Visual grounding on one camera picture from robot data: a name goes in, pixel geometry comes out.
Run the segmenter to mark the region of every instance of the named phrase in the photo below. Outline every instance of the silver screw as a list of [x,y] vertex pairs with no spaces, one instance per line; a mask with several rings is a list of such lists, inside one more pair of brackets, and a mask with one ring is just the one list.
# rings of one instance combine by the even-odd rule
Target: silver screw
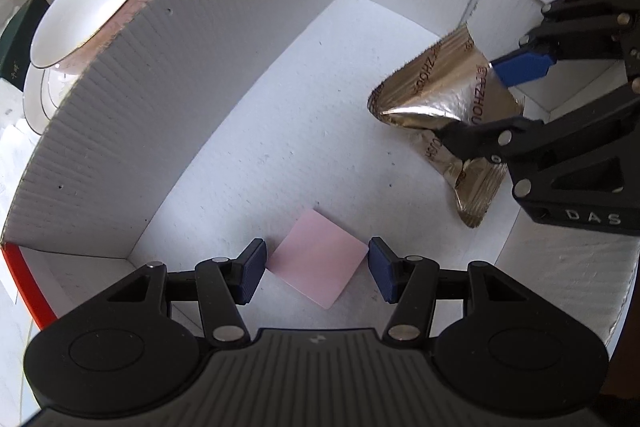
[[420,336],[420,330],[409,324],[398,324],[387,331],[389,336],[395,341],[414,341]]
[[629,15],[628,13],[621,13],[620,15],[618,15],[618,24],[620,24],[620,26],[626,26],[630,22],[631,15]]
[[511,131],[502,131],[500,133],[500,136],[498,136],[498,145],[504,147],[505,145],[510,144],[511,138],[513,138],[513,134],[511,134]]
[[524,198],[531,192],[531,182],[526,178],[520,180],[516,183],[516,186],[513,187],[513,195],[516,198]]
[[213,338],[219,342],[236,342],[244,337],[244,330],[238,326],[220,326],[213,330]]

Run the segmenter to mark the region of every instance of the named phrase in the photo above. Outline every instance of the cardboard box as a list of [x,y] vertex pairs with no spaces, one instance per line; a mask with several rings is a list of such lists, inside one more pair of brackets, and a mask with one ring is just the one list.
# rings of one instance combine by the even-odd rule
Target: cardboard box
[[[18,286],[33,277],[42,292],[23,285],[25,300],[60,315],[127,266],[193,269],[254,237],[273,251],[314,208],[402,256],[496,263],[613,349],[640,239],[534,224],[509,180],[468,229],[442,177],[366,107],[373,87],[460,22],[492,59],[549,1],[151,0],[68,94],[20,182],[3,240]],[[548,118],[587,87],[604,92],[610,66],[555,66],[522,86],[527,114]],[[392,312],[366,265],[329,311],[269,272],[258,291],[240,310],[254,333],[380,330]],[[432,333],[461,313],[439,307]]]

